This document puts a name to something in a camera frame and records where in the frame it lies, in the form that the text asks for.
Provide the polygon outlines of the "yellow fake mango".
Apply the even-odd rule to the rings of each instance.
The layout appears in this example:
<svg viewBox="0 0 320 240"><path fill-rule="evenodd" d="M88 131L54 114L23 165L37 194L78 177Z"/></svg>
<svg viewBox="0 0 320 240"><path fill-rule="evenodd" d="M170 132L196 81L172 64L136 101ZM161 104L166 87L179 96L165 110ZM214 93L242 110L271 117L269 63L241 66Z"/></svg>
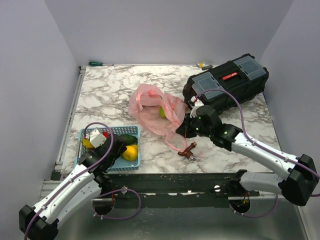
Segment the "yellow fake mango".
<svg viewBox="0 0 320 240"><path fill-rule="evenodd" d="M135 161L138 158L139 148L136 144L127 145L126 150L122 153L122 157L126 161Z"/></svg>

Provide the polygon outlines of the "pink plastic bag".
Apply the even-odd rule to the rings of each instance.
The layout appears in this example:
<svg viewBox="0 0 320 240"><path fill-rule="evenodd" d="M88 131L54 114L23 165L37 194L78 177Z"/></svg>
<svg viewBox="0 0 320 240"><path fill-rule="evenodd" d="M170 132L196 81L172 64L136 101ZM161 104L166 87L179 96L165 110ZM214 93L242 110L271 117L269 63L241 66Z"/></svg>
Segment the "pink plastic bag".
<svg viewBox="0 0 320 240"><path fill-rule="evenodd" d="M159 114L163 107L166 118ZM178 152L187 147L186 139L176 133L183 123L187 105L176 96L163 93L157 86L141 84L129 99L128 113L145 130L165 137L164 143Z"/></svg>

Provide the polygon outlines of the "green fake fruit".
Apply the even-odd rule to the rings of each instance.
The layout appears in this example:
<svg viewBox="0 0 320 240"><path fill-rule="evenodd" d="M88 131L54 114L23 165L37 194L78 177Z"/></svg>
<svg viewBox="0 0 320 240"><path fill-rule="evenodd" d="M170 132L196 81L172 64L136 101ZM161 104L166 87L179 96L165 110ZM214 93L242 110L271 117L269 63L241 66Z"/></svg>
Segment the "green fake fruit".
<svg viewBox="0 0 320 240"><path fill-rule="evenodd" d="M165 114L165 111L164 111L164 109L163 109L162 106L159 108L159 115L160 115L162 118L166 118L166 114Z"/></svg>

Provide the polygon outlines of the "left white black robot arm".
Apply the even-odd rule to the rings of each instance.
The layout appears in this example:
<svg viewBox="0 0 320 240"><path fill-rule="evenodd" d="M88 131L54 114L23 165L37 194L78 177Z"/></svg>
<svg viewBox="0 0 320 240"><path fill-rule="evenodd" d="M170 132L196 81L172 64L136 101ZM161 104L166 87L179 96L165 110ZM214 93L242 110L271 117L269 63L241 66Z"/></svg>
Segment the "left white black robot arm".
<svg viewBox="0 0 320 240"><path fill-rule="evenodd" d="M83 204L110 194L105 173L126 150L122 136L109 136L98 148L87 150L72 172L46 197L19 211L19 229L29 240L53 240L63 223Z"/></svg>

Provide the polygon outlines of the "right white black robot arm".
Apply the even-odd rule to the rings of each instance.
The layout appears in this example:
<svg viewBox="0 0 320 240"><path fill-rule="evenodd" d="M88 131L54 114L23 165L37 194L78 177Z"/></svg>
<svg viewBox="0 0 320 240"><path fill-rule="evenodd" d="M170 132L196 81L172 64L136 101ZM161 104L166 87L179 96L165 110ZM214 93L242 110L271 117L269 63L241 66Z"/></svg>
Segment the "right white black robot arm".
<svg viewBox="0 0 320 240"><path fill-rule="evenodd" d="M263 191L305 206L319 183L320 177L310 156L282 152L247 135L239 127L222 123L217 111L209 105L187 114L176 133L187 139L207 137L217 147L246 156L272 171L245 171L230 183L230 191L236 196L247 191Z"/></svg>

